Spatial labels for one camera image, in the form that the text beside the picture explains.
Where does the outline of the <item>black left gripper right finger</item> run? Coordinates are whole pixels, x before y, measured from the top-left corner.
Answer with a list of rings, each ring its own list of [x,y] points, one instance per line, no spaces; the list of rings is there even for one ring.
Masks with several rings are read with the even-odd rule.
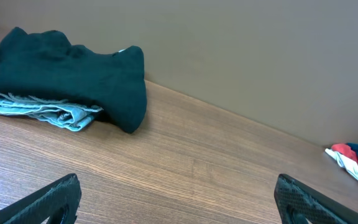
[[[287,174],[278,176],[274,198],[282,224],[358,224],[358,213]]]

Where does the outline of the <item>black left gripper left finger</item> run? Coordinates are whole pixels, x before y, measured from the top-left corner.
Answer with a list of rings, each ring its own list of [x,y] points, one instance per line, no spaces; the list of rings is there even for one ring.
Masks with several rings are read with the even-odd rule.
[[[0,210],[0,224],[74,224],[80,200],[80,181],[68,174]]]

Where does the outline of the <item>red and white garment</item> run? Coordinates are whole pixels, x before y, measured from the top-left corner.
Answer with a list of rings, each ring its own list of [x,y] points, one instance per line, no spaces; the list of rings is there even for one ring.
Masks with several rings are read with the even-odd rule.
[[[353,178],[358,180],[358,158],[347,143],[333,144],[330,149],[325,149],[325,153],[331,156]]]

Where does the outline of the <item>folded light grey garment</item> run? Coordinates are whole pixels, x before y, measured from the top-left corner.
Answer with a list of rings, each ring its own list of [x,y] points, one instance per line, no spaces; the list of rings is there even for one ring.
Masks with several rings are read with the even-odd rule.
[[[0,115],[28,116],[70,131],[81,131],[102,111],[99,106],[79,105],[68,100],[44,100],[0,93]]]

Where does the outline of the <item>folded dark green garment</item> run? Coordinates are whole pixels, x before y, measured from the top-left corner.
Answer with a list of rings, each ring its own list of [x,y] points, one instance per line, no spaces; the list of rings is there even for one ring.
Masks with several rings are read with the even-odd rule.
[[[97,54],[63,32],[16,27],[0,42],[0,93],[99,106],[103,118],[133,133],[147,108],[144,53],[130,46]]]

